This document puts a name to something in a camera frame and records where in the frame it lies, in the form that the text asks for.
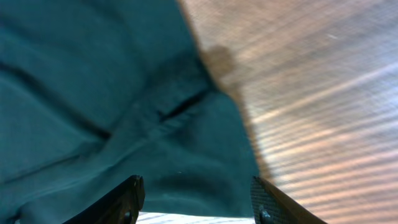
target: wood grain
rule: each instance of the wood grain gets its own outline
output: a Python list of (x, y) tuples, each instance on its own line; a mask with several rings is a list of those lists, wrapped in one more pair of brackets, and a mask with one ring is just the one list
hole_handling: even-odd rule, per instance
[(398, 1), (180, 3), (264, 177), (328, 223), (397, 223)]

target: wooden surface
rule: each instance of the wooden surface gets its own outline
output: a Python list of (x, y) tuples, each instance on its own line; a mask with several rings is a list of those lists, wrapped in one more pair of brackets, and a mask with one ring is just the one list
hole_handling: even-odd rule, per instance
[(263, 176), (329, 223), (398, 223), (398, 1), (180, 3)]

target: floor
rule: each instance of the floor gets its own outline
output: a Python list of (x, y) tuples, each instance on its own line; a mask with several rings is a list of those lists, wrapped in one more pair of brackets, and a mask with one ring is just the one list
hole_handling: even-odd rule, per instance
[(328, 223), (397, 223), (398, 1), (180, 3), (262, 176)]

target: teal fabric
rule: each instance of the teal fabric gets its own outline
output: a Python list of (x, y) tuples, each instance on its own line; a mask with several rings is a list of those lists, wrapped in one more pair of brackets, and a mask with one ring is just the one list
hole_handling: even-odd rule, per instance
[(146, 212), (252, 216), (253, 151), (174, 1), (0, 0), (0, 124), (0, 223), (135, 174)]

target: green cloth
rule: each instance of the green cloth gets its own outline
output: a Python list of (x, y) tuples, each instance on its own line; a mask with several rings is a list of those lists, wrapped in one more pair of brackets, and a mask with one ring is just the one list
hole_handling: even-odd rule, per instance
[(234, 103), (174, 1), (0, 0), (0, 223), (61, 223), (130, 175), (144, 211), (251, 217)]

